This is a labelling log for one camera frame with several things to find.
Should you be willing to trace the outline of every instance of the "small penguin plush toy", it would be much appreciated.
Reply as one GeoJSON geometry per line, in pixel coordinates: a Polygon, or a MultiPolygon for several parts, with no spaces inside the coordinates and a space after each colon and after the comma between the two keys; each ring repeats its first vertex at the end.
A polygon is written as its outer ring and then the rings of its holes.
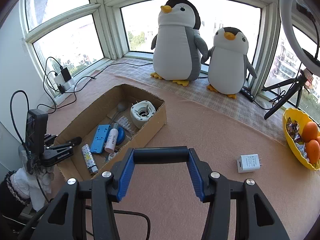
{"type": "Polygon", "coordinates": [[[236,99],[244,85],[247,69],[257,78],[257,73],[247,58],[249,43],[246,36],[237,28],[225,27],[219,29],[213,38],[213,47],[207,57],[203,56],[203,64],[210,59],[208,70],[208,89],[226,94],[236,99]]]}
{"type": "Polygon", "coordinates": [[[201,56],[207,57],[208,47],[199,35],[200,17],[195,6],[187,0],[168,0],[161,6],[159,30],[151,49],[153,68],[151,76],[172,80],[186,87],[199,77],[201,56]]]}

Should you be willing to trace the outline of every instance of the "cardboard box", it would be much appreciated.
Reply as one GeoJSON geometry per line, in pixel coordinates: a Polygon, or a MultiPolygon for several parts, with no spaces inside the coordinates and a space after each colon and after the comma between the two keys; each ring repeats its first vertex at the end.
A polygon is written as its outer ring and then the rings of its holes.
{"type": "Polygon", "coordinates": [[[65,180],[76,178],[82,181],[95,178],[102,172],[110,170],[115,162],[122,160],[128,148],[144,147],[166,123],[166,120],[164,100],[132,85],[121,84],[113,87],[82,111],[56,138],[55,145],[63,144],[77,136],[82,138],[82,143],[74,147],[73,156],[58,163],[57,166],[65,180]],[[110,116],[110,113],[114,113],[117,104],[122,100],[128,102],[129,109],[137,101],[150,101],[156,108],[156,113],[121,147],[116,156],[109,162],[106,163],[106,158],[103,154],[92,154],[99,169],[99,173],[92,176],[85,164],[81,147],[85,144],[91,145],[97,126],[109,123],[110,118],[107,115],[110,116]]]}

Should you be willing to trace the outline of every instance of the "penguin beak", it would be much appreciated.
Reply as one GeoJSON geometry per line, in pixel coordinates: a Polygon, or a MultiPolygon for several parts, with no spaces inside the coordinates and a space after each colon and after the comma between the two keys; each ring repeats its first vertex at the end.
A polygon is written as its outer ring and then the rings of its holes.
{"type": "Polygon", "coordinates": [[[169,13],[172,11],[172,8],[169,5],[164,5],[161,6],[161,10],[163,11],[163,13],[169,13]]]}
{"type": "Polygon", "coordinates": [[[224,37],[229,41],[233,41],[236,38],[236,36],[234,34],[228,33],[228,32],[224,33],[224,37]]]}

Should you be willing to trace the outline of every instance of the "charger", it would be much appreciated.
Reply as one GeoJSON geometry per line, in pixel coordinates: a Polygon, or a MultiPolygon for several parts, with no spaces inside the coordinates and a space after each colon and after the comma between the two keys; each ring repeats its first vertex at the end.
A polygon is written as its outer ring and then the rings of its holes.
{"type": "Polygon", "coordinates": [[[251,172],[260,169],[261,159],[258,154],[240,155],[237,159],[237,167],[239,173],[251,172]]]}

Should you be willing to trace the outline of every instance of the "pink bottle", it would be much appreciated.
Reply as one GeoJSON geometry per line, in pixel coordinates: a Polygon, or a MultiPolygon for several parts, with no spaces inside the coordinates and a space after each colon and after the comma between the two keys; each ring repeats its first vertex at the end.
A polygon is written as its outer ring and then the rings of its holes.
{"type": "Polygon", "coordinates": [[[117,142],[118,133],[119,133],[118,132],[119,124],[114,123],[112,127],[113,128],[109,132],[108,139],[104,147],[104,150],[107,153],[113,153],[115,151],[116,142],[117,142]]]}

